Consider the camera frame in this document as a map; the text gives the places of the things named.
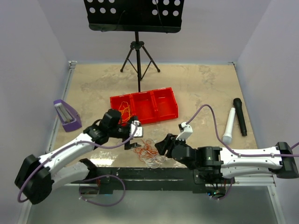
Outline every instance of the music stand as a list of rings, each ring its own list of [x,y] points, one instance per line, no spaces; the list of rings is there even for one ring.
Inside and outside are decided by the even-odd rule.
[[[84,0],[89,28],[94,31],[133,31],[135,41],[131,42],[130,51],[121,68],[135,49],[137,58],[138,91],[141,91],[140,81],[143,79],[151,63],[154,64],[144,42],[139,41],[139,32],[177,33],[181,30],[184,0]],[[141,75],[140,49],[143,49],[150,59],[145,73]]]

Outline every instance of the floor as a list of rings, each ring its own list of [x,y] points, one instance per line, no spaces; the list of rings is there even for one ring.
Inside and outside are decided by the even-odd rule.
[[[228,113],[233,106],[233,99],[240,98],[242,92],[233,65],[199,65],[199,64],[159,64],[161,72],[150,66],[141,83],[141,90],[148,91],[163,87],[173,89],[179,116],[177,119],[144,125],[144,139],[151,138],[155,142],[165,138],[167,133],[178,134],[178,124],[187,121],[202,104],[210,104],[217,118],[219,134],[223,135]],[[137,74],[130,64],[123,73],[121,64],[77,64],[71,81],[66,102],[73,106],[81,116],[83,127],[66,133],[60,126],[55,149],[76,138],[85,127],[103,117],[110,108],[110,97],[138,92]],[[242,137],[235,118],[233,142],[235,149],[256,148],[255,138],[243,103],[243,112],[248,136]],[[204,108],[192,121],[193,135],[187,144],[193,148],[203,146],[221,146],[215,136],[212,114]],[[112,146],[120,142],[110,139],[106,144]],[[132,142],[141,143],[141,139]],[[88,158],[97,166],[145,167],[133,150],[125,151],[123,147],[105,150],[97,148],[79,159]],[[183,165],[167,159],[161,167],[181,167]]]

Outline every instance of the tripod base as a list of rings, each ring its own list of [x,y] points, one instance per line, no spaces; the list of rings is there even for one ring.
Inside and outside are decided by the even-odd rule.
[[[155,68],[157,69],[157,72],[160,72],[161,70],[158,68],[158,66],[156,65],[156,63],[154,62],[154,59],[150,56],[149,52],[146,50],[145,46],[144,46],[144,42],[143,41],[139,41],[139,34],[138,32],[135,32],[135,39],[136,41],[131,42],[130,45],[130,51],[125,59],[124,64],[122,65],[121,68],[121,72],[123,72],[123,69],[127,63],[127,61],[129,61],[129,63],[132,65],[132,67],[134,68],[134,70],[137,72],[138,75],[138,91],[140,92],[140,81],[143,79],[143,77],[145,76],[145,73],[147,72],[147,70],[150,67],[150,64],[153,63],[153,65],[155,66]],[[146,68],[145,72],[143,75],[141,75],[141,62],[140,62],[140,49],[143,49],[144,52],[146,53],[146,55],[149,57],[150,62],[148,64],[148,67]],[[130,61],[130,55],[132,53],[133,50],[136,50],[136,55],[137,55],[137,69],[135,68],[135,66],[132,64],[132,62]]]

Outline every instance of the wall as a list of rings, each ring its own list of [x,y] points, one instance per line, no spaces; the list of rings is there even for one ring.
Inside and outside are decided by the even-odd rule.
[[[299,1],[272,0],[237,62],[259,147],[299,141]],[[299,179],[277,179],[288,224],[299,219]]]
[[[38,1],[69,60],[124,61],[133,33],[91,31],[83,0]],[[140,40],[157,62],[236,61],[270,1],[185,0],[179,33],[141,33]]]
[[[14,179],[26,156],[45,151],[68,62],[37,0],[2,1],[0,30],[0,223],[12,224]]]

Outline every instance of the red box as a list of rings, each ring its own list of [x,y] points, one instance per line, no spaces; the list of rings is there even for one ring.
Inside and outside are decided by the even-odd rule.
[[[178,105],[172,88],[162,88],[146,92],[110,97],[111,108],[123,110],[130,106],[130,116],[138,116],[142,124],[178,118]],[[121,116],[128,120],[129,113]]]

